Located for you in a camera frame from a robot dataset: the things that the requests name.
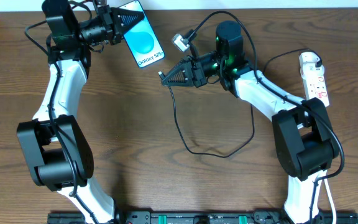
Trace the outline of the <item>blue screen Galaxy smartphone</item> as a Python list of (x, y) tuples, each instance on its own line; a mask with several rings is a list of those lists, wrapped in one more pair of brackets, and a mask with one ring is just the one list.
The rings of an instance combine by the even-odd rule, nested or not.
[(165, 57), (163, 48), (139, 1), (121, 5), (120, 9), (141, 12), (144, 18), (129, 30), (124, 38), (139, 68), (144, 68)]

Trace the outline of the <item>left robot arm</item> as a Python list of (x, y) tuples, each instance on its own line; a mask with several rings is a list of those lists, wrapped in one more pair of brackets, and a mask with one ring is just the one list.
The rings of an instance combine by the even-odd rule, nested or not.
[(76, 1), (42, 4), (50, 28), (43, 52), (50, 80), (43, 102), (30, 121), (17, 127), (17, 137), (32, 180), (67, 197), (86, 223), (125, 223), (125, 214), (94, 177), (91, 148), (76, 120), (82, 88), (88, 80), (91, 53), (97, 45), (121, 42), (145, 19), (141, 11), (95, 6), (79, 22)]

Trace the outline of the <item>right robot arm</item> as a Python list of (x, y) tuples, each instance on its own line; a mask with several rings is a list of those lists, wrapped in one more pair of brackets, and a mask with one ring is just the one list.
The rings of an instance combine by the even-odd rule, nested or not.
[(190, 54), (168, 73), (161, 73), (166, 87), (201, 87), (217, 76), (221, 86), (248, 102), (272, 123), (277, 158), (288, 174), (284, 212), (290, 223), (316, 223), (321, 184), (332, 177), (335, 158), (344, 160), (343, 147), (328, 117), (328, 100), (322, 92), (324, 66), (312, 50), (302, 50), (300, 73), (305, 97), (292, 95), (267, 79), (257, 60), (247, 60), (244, 41), (250, 39), (240, 21), (224, 21), (216, 28), (216, 48), (200, 55), (192, 41), (196, 31), (173, 37), (173, 44)]

